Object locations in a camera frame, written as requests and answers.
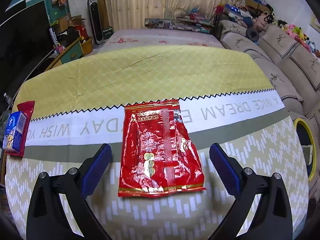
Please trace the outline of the red snack bag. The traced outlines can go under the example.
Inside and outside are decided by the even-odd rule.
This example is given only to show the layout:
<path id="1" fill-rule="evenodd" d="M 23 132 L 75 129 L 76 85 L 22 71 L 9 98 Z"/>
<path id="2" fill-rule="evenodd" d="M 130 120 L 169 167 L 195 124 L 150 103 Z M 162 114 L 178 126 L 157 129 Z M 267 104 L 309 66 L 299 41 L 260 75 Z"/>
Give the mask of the red snack bag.
<path id="1" fill-rule="evenodd" d="M 118 196 L 203 191 L 204 174 L 178 100 L 125 107 Z"/>

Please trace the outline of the yellow rim black trash bin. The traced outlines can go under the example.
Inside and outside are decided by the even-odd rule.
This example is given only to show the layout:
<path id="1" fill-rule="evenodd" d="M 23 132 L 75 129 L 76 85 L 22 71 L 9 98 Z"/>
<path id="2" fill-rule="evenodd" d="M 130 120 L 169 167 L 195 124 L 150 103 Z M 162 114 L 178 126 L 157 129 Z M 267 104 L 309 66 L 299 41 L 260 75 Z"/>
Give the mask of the yellow rim black trash bin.
<path id="1" fill-rule="evenodd" d="M 312 181 L 317 166 L 316 141 L 308 123 L 302 118 L 296 118 L 293 121 L 294 128 L 297 132 L 301 144 L 304 160 L 306 163 L 308 181 Z"/>

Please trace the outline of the blue tissue pack red box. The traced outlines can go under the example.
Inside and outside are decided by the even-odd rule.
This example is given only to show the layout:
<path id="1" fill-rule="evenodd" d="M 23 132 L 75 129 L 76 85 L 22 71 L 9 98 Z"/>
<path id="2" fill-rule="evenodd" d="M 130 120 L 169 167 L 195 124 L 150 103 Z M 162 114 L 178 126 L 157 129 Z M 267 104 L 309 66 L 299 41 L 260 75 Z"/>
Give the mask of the blue tissue pack red box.
<path id="1" fill-rule="evenodd" d="M 17 105 L 18 111 L 9 116 L 4 130 L 3 149 L 7 154 L 23 158 L 25 142 L 35 101 L 26 101 Z"/>

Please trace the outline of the patterned quilt mat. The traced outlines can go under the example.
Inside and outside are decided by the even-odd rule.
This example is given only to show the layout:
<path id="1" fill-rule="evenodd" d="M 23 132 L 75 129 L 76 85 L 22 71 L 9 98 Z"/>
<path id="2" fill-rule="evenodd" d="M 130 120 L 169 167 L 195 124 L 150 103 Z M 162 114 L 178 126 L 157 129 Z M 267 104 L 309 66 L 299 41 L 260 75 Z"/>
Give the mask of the patterned quilt mat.
<path id="1" fill-rule="evenodd" d="M 203 191 L 120 198 L 124 107 L 177 99 L 204 173 Z M 107 143 L 112 162 L 88 203 L 113 239 L 207 239 L 234 197 L 209 158 L 211 144 L 255 173 L 279 173 L 297 232 L 308 210 L 308 175 L 293 121 L 270 80 L 244 53 L 150 46 L 84 57 L 28 81 L 15 103 L 35 103 L 23 158 L 7 157 L 5 189 L 18 232 L 38 175 L 66 173 Z"/>

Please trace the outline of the clear water bottle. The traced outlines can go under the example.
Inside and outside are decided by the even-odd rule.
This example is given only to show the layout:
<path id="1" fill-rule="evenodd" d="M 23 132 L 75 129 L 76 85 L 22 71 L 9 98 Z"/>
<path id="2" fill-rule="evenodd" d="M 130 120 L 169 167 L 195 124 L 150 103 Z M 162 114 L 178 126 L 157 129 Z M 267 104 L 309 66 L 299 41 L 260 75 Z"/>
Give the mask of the clear water bottle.
<path id="1" fill-rule="evenodd" d="M 11 105 L 12 104 L 12 98 L 11 98 L 11 96 L 10 95 L 8 95 L 7 93 L 4 93 L 4 98 L 5 98 L 5 100 L 6 100 L 6 102 L 7 102 L 7 104 L 8 105 Z"/>

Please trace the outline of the beige sectional sofa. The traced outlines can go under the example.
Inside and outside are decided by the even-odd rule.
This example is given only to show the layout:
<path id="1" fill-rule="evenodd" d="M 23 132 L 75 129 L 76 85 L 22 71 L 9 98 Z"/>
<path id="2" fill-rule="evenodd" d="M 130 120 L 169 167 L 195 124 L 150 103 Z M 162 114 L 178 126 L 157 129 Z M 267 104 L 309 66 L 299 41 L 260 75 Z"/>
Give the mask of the beige sectional sofa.
<path id="1" fill-rule="evenodd" d="M 214 36 L 231 50 L 248 54 L 276 89 L 292 119 L 306 121 L 315 140 L 307 166 L 309 197 L 319 201 L 319 59 L 275 25 L 267 25 L 257 42 L 247 28 L 228 20 L 218 23 Z"/>

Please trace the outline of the yellow teal tv cabinet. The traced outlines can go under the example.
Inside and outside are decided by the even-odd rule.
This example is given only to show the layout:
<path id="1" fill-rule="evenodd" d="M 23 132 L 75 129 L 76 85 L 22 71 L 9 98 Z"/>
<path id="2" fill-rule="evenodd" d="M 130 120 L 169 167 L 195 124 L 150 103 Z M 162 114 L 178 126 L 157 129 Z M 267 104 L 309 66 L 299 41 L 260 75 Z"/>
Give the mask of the yellow teal tv cabinet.
<path id="1" fill-rule="evenodd" d="M 44 71 L 48 71 L 62 64 L 80 59 L 84 56 L 87 56 L 92 51 L 92 37 L 89 36 L 88 40 L 83 40 L 83 42 L 81 42 L 81 38 L 79 37 L 74 42 L 72 42 L 62 53 L 60 53 Z"/>

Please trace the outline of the black flat television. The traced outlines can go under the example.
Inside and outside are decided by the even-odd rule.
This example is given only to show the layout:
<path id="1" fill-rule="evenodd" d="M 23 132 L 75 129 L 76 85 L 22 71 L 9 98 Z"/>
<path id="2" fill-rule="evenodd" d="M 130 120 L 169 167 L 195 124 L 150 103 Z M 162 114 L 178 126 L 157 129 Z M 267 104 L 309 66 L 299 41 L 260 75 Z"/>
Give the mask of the black flat television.
<path id="1" fill-rule="evenodd" d="M 44 1 L 1 24 L 1 95 L 13 97 L 36 66 L 53 50 Z"/>

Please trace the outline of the pile of plush toys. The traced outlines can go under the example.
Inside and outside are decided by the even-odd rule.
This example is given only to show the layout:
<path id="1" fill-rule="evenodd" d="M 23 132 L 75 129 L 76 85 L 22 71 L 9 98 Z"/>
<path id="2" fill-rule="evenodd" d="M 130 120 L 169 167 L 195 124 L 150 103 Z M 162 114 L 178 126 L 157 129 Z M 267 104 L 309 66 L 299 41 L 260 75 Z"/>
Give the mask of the pile of plush toys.
<path id="1" fill-rule="evenodd" d="M 219 40 L 224 31 L 233 31 L 257 43 L 258 38 L 262 36 L 261 33 L 269 26 L 275 25 L 308 52 L 319 57 L 319 46 L 301 25 L 287 23 L 274 14 L 269 4 L 262 2 L 263 0 L 246 0 L 246 4 L 241 7 L 230 4 L 218 5 L 215 8 L 213 35 Z"/>

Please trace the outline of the black tower fan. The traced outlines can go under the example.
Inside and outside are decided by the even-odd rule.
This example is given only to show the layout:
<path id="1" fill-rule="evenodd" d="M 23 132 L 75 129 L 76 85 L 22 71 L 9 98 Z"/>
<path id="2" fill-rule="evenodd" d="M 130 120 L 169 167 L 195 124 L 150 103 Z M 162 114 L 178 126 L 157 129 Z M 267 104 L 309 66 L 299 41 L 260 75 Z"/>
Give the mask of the black tower fan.
<path id="1" fill-rule="evenodd" d="M 100 22 L 98 0 L 88 0 L 87 6 L 94 41 L 96 44 L 102 44 L 104 41 L 104 36 Z"/>

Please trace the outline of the low glass shelf with clutter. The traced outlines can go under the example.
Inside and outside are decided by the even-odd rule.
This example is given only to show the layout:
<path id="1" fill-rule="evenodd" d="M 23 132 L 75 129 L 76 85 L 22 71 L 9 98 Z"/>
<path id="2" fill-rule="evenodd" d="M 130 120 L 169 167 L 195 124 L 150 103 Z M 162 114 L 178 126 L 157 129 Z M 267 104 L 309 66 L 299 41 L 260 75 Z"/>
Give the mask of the low glass shelf with clutter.
<path id="1" fill-rule="evenodd" d="M 146 18 L 144 27 L 149 29 L 168 29 L 192 31 L 195 33 L 213 34 L 214 26 L 210 23 L 198 23 L 193 20 L 172 20 L 162 18 Z"/>

